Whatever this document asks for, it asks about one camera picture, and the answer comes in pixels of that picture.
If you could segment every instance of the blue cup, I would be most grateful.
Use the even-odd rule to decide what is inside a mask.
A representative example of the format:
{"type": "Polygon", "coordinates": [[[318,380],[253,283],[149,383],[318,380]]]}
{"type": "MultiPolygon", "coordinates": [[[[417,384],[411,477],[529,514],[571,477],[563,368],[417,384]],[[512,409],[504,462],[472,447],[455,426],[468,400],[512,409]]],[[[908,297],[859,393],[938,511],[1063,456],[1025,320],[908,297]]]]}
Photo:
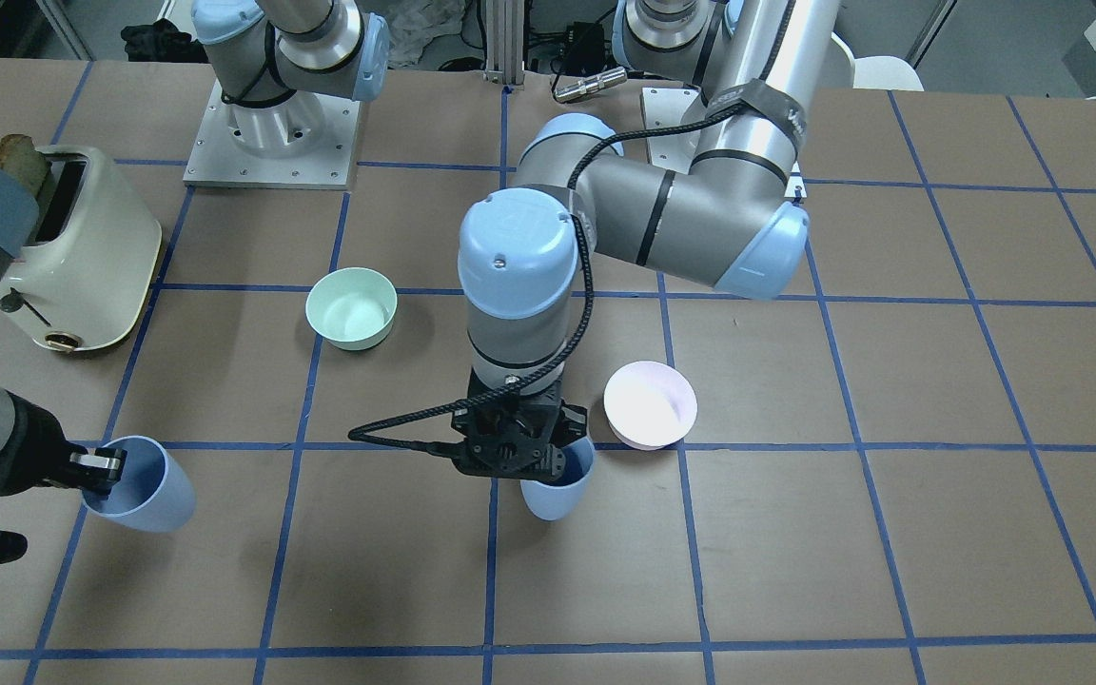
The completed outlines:
{"type": "Polygon", "coordinates": [[[540,520],[560,521],[582,502],[593,472],[595,443],[590,437],[582,437],[566,447],[566,472],[556,482],[518,481],[523,488],[523,502],[540,520]]]}
{"type": "Polygon", "coordinates": [[[112,493],[83,491],[88,511],[147,533],[171,533],[191,520],[197,495],[184,469],[163,445],[144,435],[130,435],[104,447],[126,450],[126,465],[112,493]]]}

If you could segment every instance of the plastic cup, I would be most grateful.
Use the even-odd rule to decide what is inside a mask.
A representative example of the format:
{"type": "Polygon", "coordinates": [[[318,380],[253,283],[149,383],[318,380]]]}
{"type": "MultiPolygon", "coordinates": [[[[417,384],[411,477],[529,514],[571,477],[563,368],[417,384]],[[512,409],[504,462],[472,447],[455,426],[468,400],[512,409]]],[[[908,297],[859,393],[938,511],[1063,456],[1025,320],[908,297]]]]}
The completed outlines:
{"type": "Polygon", "coordinates": [[[639,450],[661,450],[696,423],[696,391],[665,364],[624,365],[603,390],[608,425],[620,442],[639,450]]]}
{"type": "Polygon", "coordinates": [[[560,521],[582,502],[592,472],[595,472],[595,443],[582,437],[566,447],[566,472],[556,482],[518,481],[523,502],[540,520],[560,521]]]}
{"type": "Polygon", "coordinates": [[[191,520],[197,495],[163,445],[145,435],[129,435],[104,447],[126,450],[126,467],[112,493],[83,491],[83,506],[88,511],[147,533],[171,533],[191,520]]]}
{"type": "Polygon", "coordinates": [[[362,267],[319,278],[307,295],[307,323],[342,350],[381,343],[396,320],[396,287],[384,274],[362,267]]]}

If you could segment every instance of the white mounting plate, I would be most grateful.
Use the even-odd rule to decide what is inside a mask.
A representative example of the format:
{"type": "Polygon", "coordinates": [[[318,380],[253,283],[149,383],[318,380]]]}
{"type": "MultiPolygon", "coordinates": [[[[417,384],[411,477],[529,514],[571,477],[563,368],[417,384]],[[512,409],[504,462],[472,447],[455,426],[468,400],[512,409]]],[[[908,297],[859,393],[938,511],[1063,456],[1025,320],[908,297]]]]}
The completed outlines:
{"type": "Polygon", "coordinates": [[[265,159],[244,150],[227,126],[227,105],[214,82],[197,139],[184,170],[186,185],[214,187],[297,187],[305,191],[347,191],[352,184],[353,153],[357,148],[357,110],[361,103],[316,94],[323,107],[322,138],[307,152],[265,159]]]}
{"type": "MultiPolygon", "coordinates": [[[[693,88],[642,88],[640,90],[640,112],[646,118],[649,130],[678,126],[683,114],[695,103],[699,92],[693,88]]],[[[655,168],[673,170],[675,173],[688,173],[692,165],[692,147],[687,135],[664,135],[661,138],[647,138],[649,147],[649,163],[655,168]]],[[[806,196],[806,183],[801,179],[801,169],[792,164],[792,173],[784,192],[788,199],[796,197],[800,191],[806,196]]]]}

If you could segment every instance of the floor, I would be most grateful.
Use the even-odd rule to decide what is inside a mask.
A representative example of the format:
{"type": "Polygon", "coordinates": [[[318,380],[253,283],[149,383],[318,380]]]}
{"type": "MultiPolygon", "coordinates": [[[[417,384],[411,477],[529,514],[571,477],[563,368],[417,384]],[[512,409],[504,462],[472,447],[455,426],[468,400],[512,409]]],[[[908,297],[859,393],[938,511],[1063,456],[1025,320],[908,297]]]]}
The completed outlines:
{"type": "MultiPolygon", "coordinates": [[[[121,27],[153,21],[164,2],[67,0],[66,4],[70,21],[96,58],[124,60],[121,27]]],[[[186,14],[189,4],[191,0],[175,0],[175,16],[186,14]]],[[[378,11],[391,4],[393,0],[362,2],[378,11]]],[[[475,4],[469,5],[463,35],[479,45],[475,4]]],[[[841,4],[836,30],[857,56],[904,57],[936,5],[938,0],[849,1],[841,4]]],[[[560,32],[567,23],[593,21],[608,8],[609,3],[595,0],[540,1],[532,5],[530,25],[543,33],[560,32]]],[[[1096,54],[1083,35],[1094,19],[1093,0],[962,0],[921,62],[918,73],[927,90],[1053,98],[1096,95],[1096,54]]],[[[535,52],[540,73],[551,73],[556,53],[559,47],[553,45],[535,52]]],[[[32,56],[69,58],[56,39],[39,43],[32,56]]],[[[425,47],[416,68],[434,70],[466,56],[481,53],[467,47],[457,34],[444,35],[425,47]]]]}
{"type": "MultiPolygon", "coordinates": [[[[160,439],[198,495],[163,535],[4,500],[32,545],[0,568],[0,682],[1096,682],[1096,104],[822,92],[774,302],[597,259],[566,398],[601,456],[545,524],[514,482],[344,434],[465,387],[456,226],[561,112],[547,79],[391,73],[350,194],[186,190],[212,82],[0,61],[0,134],[103,148],[164,229],[126,342],[55,355],[0,313],[0,385],[72,438],[160,439]],[[363,354],[304,320],[354,264],[401,297],[363,354]],[[700,404],[649,454],[601,401],[644,358],[700,404]]],[[[583,109],[630,129],[637,99],[583,109]]]]}

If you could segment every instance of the white bowl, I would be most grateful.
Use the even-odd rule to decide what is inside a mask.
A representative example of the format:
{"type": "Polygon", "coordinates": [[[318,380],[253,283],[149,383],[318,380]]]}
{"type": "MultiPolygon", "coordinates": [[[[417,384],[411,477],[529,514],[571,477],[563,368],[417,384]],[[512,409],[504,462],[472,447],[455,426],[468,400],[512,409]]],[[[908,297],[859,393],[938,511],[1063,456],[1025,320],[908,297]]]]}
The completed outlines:
{"type": "Polygon", "coordinates": [[[307,323],[342,350],[381,343],[396,320],[396,287],[384,274],[349,267],[319,278],[307,295],[307,323]]]}
{"type": "Polygon", "coordinates": [[[608,378],[603,408],[616,437],[639,450],[661,450],[696,423],[696,393],[665,364],[627,364],[608,378]]]}

